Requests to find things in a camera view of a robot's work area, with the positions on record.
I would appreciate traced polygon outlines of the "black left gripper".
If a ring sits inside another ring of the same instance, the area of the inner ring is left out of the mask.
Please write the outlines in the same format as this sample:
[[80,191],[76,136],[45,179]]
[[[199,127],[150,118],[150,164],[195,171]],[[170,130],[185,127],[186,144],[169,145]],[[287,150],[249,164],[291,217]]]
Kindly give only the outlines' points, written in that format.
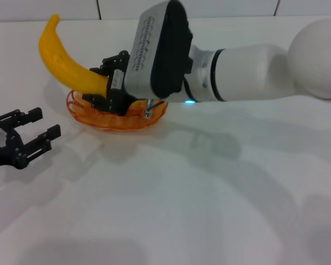
[[58,124],[26,144],[23,144],[21,136],[15,130],[42,118],[41,108],[34,108],[27,114],[16,109],[0,116],[0,166],[23,169],[32,160],[52,149],[51,141],[61,136],[61,127]]

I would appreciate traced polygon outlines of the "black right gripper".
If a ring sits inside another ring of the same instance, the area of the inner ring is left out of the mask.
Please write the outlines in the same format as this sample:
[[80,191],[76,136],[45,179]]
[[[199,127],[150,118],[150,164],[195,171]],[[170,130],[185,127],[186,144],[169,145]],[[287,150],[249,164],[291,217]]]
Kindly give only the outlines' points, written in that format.
[[106,98],[98,94],[83,94],[82,99],[94,109],[125,116],[129,107],[137,101],[136,97],[127,93],[124,83],[129,59],[128,51],[122,50],[115,56],[102,59],[99,67],[90,68],[92,72],[109,77]]

